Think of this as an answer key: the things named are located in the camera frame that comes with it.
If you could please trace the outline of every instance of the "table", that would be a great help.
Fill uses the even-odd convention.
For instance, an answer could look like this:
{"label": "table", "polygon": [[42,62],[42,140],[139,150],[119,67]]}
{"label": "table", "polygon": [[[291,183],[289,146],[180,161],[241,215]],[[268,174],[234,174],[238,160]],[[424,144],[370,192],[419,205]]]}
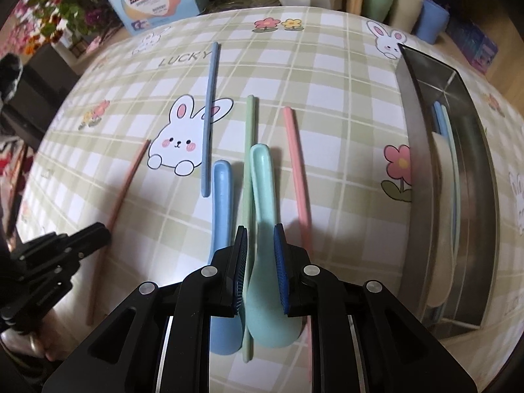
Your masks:
{"label": "table", "polygon": [[[281,113],[287,105],[295,109],[300,127],[313,261],[345,281],[379,279],[397,292],[410,212],[409,194],[403,194],[410,187],[405,165],[409,142],[394,73],[400,55],[396,42],[405,41],[458,69],[493,156],[501,224],[491,303],[482,329],[444,341],[482,389],[524,328],[524,242],[515,212],[524,193],[516,190],[515,197],[508,177],[508,171],[524,173],[524,121],[493,87],[432,46],[410,35],[383,34],[389,35],[389,28],[346,13],[257,8],[178,21],[106,49],[66,99],[40,147],[24,195],[30,211],[17,224],[20,237],[27,241],[45,232],[73,233],[106,222],[130,161],[146,138],[155,139],[169,123],[174,102],[190,94],[195,111],[204,106],[210,47],[219,41],[216,97],[234,104],[213,124],[212,159],[232,164],[236,224],[242,217],[244,111],[253,94],[259,98],[258,142],[272,149],[279,216],[288,241],[300,244]],[[499,111],[491,109],[493,100]],[[402,179],[393,178],[400,176],[398,171],[388,175],[390,162],[402,169]],[[394,185],[386,187],[389,194],[383,181]],[[146,156],[114,231],[96,320],[140,282],[167,285],[204,265],[210,229],[211,201],[200,196],[200,167],[179,176],[165,166],[149,168]],[[83,261],[73,290],[56,306],[79,341],[91,331],[83,321],[92,270],[93,260]],[[303,333],[288,348],[255,345],[255,358],[247,365],[240,353],[212,354],[210,390],[308,391],[306,343]]]}

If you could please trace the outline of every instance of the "silver screw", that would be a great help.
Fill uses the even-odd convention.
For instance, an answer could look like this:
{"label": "silver screw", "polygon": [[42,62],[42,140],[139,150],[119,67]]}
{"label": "silver screw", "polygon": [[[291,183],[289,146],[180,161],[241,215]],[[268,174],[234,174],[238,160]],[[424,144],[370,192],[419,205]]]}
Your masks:
{"label": "silver screw", "polygon": [[308,276],[316,276],[320,273],[320,268],[315,265],[308,265],[304,267],[304,273]]}
{"label": "silver screw", "polygon": [[366,284],[366,288],[369,292],[380,292],[382,291],[382,285],[380,282],[377,281],[369,281]]}
{"label": "silver screw", "polygon": [[206,266],[202,268],[200,273],[202,274],[202,276],[210,278],[218,273],[218,269],[214,266]]}
{"label": "silver screw", "polygon": [[140,292],[140,294],[143,294],[143,295],[151,294],[154,290],[155,290],[155,284],[152,282],[144,282],[138,288],[138,291]]}

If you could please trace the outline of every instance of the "green chopstick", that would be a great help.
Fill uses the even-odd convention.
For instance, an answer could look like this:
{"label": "green chopstick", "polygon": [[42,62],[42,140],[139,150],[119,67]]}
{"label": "green chopstick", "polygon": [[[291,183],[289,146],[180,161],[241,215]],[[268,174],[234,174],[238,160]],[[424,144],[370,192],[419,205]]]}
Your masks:
{"label": "green chopstick", "polygon": [[[253,185],[251,182],[250,151],[255,143],[255,96],[249,95],[246,102],[246,133],[244,152],[244,195],[242,200],[242,223],[247,229],[247,257],[246,272],[244,275],[244,288],[242,299],[247,297],[247,286],[250,282],[253,269]],[[242,358],[245,363],[253,359],[253,337],[244,322],[244,338],[242,340]]]}

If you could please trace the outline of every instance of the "purple box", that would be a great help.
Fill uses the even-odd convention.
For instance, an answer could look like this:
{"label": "purple box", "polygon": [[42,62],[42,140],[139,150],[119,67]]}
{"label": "purple box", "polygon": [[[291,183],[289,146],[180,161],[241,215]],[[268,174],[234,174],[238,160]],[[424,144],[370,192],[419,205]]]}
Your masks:
{"label": "purple box", "polygon": [[450,18],[446,33],[470,65],[485,74],[498,52],[497,45],[473,22],[455,16]]}

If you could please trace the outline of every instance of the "bunny paw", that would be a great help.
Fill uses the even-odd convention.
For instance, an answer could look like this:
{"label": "bunny paw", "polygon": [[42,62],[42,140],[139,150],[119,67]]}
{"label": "bunny paw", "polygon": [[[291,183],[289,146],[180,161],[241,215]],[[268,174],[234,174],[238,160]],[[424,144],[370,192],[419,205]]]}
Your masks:
{"label": "bunny paw", "polygon": [[162,165],[162,157],[160,155],[151,155],[147,160],[147,166],[153,170],[158,169]]}
{"label": "bunny paw", "polygon": [[180,161],[175,167],[175,174],[178,176],[189,176],[194,169],[195,166],[191,161]]}

